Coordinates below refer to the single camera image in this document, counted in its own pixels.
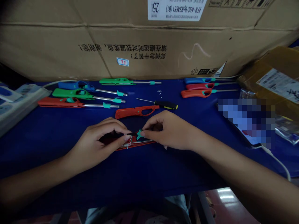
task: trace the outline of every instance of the red floor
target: red floor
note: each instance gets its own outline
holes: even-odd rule
[[[229,187],[206,191],[206,197],[213,203],[212,214],[216,212],[216,224],[259,223],[241,204]]]

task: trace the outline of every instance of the screwdriver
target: screwdriver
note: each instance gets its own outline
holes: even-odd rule
[[[231,89],[231,90],[214,90],[214,89],[208,89],[208,90],[184,90],[181,92],[181,95],[183,98],[189,98],[189,97],[202,97],[207,98],[212,93],[216,92],[227,92],[227,91],[238,91],[239,89]]]
[[[210,83],[198,83],[198,84],[188,84],[186,85],[187,90],[197,90],[197,89],[213,89],[218,85],[228,85],[228,84],[236,84],[237,82],[210,82]]]
[[[54,92],[52,93],[54,97],[76,97],[80,99],[86,99],[86,100],[92,100],[92,99],[98,99],[98,100],[109,100],[115,103],[125,103],[125,100],[118,99],[118,98],[105,98],[105,97],[99,97],[99,96],[93,96],[89,92],[87,92],[85,89],[76,89],[76,90],[64,90],[56,88]]]
[[[131,85],[136,85],[137,83],[148,83],[150,85],[161,84],[161,82],[155,82],[155,81],[143,81],[143,82],[132,81],[127,78],[116,78],[116,79],[104,78],[100,80],[100,83],[104,86],[122,86],[122,85],[131,86]]]
[[[144,100],[144,101],[148,101],[148,102],[152,102],[155,105],[164,107],[166,109],[171,109],[171,110],[176,110],[178,108],[178,106],[174,103],[168,102],[168,101],[149,101],[149,100]]]
[[[85,89],[88,92],[104,92],[104,93],[117,94],[118,96],[127,96],[128,95],[126,93],[119,92],[118,90],[117,90],[117,92],[112,92],[112,91],[108,91],[108,90],[96,89],[93,85],[90,85],[88,82],[85,82],[85,81],[59,82],[58,88],[70,89],[70,90]]]

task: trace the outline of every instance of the small metal part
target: small metal part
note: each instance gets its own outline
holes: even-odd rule
[[[117,92],[112,92],[112,91],[108,91],[108,90],[100,90],[100,89],[95,89],[95,91],[98,91],[98,92],[104,92],[104,93],[111,93],[111,94],[117,94]]]
[[[228,92],[228,91],[238,91],[239,89],[232,89],[232,90],[217,90],[217,92]]]
[[[139,98],[136,98],[138,100],[143,100],[143,99],[139,99]],[[148,101],[148,102],[152,102],[152,103],[155,103],[154,101],[149,101],[149,100],[144,100],[144,101]]]
[[[105,98],[105,97],[99,97],[99,96],[94,96],[93,97],[94,99],[97,99],[97,100],[108,100],[108,101],[113,101],[114,99],[111,99],[111,98]]]
[[[235,79],[221,79],[221,78],[216,78],[216,81],[235,81]]]
[[[150,82],[138,82],[138,81],[133,81],[133,83],[150,83]]]
[[[218,82],[218,85],[237,84],[237,82]]]
[[[85,107],[104,107],[102,104],[84,104]],[[111,105],[110,108],[119,108],[119,105]]]

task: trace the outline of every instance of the screwdriver handle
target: screwdriver handle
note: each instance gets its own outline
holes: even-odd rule
[[[184,90],[181,92],[181,95],[183,98],[189,98],[189,97],[202,97],[202,98],[207,98],[209,97],[212,93],[217,92],[217,90],[213,89],[207,89],[207,90]]]
[[[194,83],[209,83],[216,81],[215,78],[185,78],[186,84],[194,84]]]
[[[155,101],[155,105],[164,107],[170,110],[176,110],[178,108],[177,104],[168,102],[168,101]]]
[[[95,88],[93,85],[90,85],[88,82],[84,81],[78,81],[78,82],[59,82],[58,88],[60,89],[69,89],[69,90],[75,90],[75,89],[85,89],[88,92],[95,91]]]
[[[218,82],[198,83],[198,84],[188,84],[186,85],[186,88],[187,90],[213,89],[217,85],[219,85]]]

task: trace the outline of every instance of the hand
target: hand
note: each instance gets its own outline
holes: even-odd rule
[[[101,163],[131,138],[131,135],[124,135],[109,145],[99,141],[103,135],[113,131],[131,133],[123,123],[112,117],[89,126],[72,150],[64,156],[64,164],[71,172],[78,174]]]
[[[158,131],[159,126],[163,127],[162,131]],[[169,146],[182,150],[195,150],[199,147],[198,139],[210,137],[167,110],[151,117],[142,130],[140,134],[145,138],[154,140],[164,145],[165,148]]]

